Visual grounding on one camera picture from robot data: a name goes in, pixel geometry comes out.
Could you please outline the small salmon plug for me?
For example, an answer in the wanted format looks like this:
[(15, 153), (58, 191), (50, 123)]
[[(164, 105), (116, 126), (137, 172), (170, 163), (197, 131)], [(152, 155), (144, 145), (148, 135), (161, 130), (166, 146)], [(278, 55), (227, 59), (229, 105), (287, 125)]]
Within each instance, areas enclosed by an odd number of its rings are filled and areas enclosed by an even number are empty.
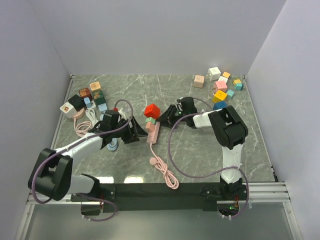
[(152, 124), (151, 122), (146, 123), (145, 129), (149, 132), (152, 133), (156, 129), (156, 125)]

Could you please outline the red cube plug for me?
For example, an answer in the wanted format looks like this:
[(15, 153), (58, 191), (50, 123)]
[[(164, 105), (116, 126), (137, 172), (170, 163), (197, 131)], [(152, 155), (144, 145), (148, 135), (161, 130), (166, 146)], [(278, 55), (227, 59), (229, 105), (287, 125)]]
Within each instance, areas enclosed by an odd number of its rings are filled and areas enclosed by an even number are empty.
[(161, 115), (161, 110), (157, 105), (152, 103), (145, 107), (144, 115), (147, 118), (157, 119)]

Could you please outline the light blue power strip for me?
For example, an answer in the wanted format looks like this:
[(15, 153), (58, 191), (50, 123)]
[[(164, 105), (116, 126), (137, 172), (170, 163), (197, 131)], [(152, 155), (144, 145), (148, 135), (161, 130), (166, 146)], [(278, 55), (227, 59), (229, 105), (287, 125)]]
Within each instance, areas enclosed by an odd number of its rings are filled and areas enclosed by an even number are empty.
[(108, 110), (107, 104), (106, 103), (99, 104), (98, 110), (100, 111), (99, 120), (102, 121), (104, 117), (104, 113)]

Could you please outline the dark green cube plug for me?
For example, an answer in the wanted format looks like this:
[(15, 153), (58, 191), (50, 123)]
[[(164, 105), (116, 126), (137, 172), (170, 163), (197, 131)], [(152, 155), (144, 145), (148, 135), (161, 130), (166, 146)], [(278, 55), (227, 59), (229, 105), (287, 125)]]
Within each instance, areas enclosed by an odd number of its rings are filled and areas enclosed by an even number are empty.
[(102, 90), (97, 90), (92, 93), (92, 98), (96, 105), (101, 105), (106, 103), (106, 99)]

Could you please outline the beige cube plug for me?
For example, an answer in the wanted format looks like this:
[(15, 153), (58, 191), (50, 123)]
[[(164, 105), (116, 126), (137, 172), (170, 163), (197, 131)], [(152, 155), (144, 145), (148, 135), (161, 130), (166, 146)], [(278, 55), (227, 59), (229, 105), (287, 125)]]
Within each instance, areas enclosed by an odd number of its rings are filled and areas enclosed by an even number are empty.
[(99, 81), (95, 81), (89, 84), (90, 90), (92, 92), (100, 91), (101, 90), (101, 85)]

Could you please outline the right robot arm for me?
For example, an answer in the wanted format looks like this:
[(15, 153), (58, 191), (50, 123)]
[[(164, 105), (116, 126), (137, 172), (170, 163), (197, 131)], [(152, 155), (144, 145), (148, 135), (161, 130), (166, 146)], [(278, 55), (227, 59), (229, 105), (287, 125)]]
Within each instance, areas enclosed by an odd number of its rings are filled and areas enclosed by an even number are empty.
[(184, 121), (192, 129), (211, 127), (217, 142), (222, 149), (222, 170), (205, 176), (183, 175), (193, 179), (203, 179), (221, 173), (218, 184), (218, 196), (224, 200), (233, 199), (245, 189), (241, 172), (241, 155), (243, 145), (248, 136), (248, 128), (233, 106), (221, 109), (198, 112), (195, 107), (195, 97), (181, 97), (176, 104), (171, 104), (156, 122), (172, 130), (179, 122)]

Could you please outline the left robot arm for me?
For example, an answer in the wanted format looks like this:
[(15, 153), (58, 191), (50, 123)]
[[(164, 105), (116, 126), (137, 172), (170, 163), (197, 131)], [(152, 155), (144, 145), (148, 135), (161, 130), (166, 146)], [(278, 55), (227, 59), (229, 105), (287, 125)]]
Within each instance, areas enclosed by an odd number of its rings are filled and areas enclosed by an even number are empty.
[(68, 194), (82, 194), (88, 201), (94, 201), (102, 195), (100, 181), (85, 173), (73, 175), (76, 164), (113, 139), (120, 138), (124, 144), (130, 144), (147, 135), (134, 116), (126, 119), (119, 111), (107, 110), (103, 119), (83, 137), (62, 148), (43, 149), (29, 177), (28, 188), (55, 201)]

